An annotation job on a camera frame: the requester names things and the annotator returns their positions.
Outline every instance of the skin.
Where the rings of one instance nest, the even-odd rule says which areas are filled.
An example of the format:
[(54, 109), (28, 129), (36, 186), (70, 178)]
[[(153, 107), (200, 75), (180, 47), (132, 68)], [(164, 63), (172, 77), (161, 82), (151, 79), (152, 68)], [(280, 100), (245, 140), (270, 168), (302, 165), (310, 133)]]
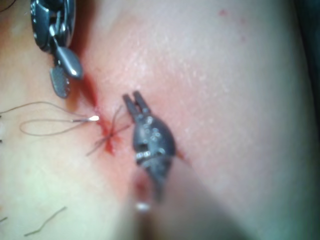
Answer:
[[(170, 126), (179, 154), (212, 196), (257, 239), (315, 239), (319, 139), (293, 7), (286, 1), (78, 1), (71, 49), (85, 70), (71, 96), (52, 89), (52, 58), (32, 35), (30, 5), (0, 14), (0, 111), (49, 101), (98, 111), (50, 137), (20, 132), (37, 118), (73, 118), (46, 105), (0, 119), (0, 238), (111, 239), (136, 169), (132, 127), (91, 156), (121, 96), (141, 91)], [(131, 122), (122, 108), (116, 128)], [(65, 125), (29, 126), (30, 132)]]

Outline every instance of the metal jaw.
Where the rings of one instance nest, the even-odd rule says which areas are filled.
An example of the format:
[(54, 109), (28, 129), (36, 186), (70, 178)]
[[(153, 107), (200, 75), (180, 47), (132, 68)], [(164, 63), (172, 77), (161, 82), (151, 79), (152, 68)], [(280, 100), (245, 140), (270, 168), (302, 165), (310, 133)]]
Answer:
[(30, 5), (34, 40), (54, 57), (50, 77), (61, 98), (67, 98), (70, 92), (67, 76), (81, 80), (84, 75), (78, 57), (68, 48), (75, 27), (75, 4), (75, 0), (31, 0)]
[(169, 127), (150, 108), (138, 91), (133, 93), (134, 102), (128, 94), (123, 96), (135, 127), (133, 148), (136, 163), (144, 168), (155, 186), (155, 198), (160, 200), (167, 174), (171, 168), (176, 144)]

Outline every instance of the pale skin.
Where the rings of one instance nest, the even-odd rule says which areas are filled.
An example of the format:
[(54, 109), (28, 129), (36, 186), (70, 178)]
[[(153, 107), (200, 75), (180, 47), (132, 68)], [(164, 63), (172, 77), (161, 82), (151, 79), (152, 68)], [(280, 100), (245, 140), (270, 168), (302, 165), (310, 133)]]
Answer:
[[(33, 39), (29, 1), (0, 14), (0, 111), (49, 101), (94, 114), (86, 88), (68, 100), (52, 58)], [(207, 190), (257, 239), (315, 239), (319, 139), (293, 7), (285, 1), (79, 1), (71, 48), (110, 123), (139, 90), (175, 135)], [(86, 156), (101, 127), (51, 137), (21, 133), (35, 118), (73, 118), (39, 105), (0, 119), (0, 238), (111, 239), (136, 169), (132, 127), (114, 152)], [(122, 108), (120, 123), (130, 123)], [(57, 126), (48, 126), (55, 130)]]

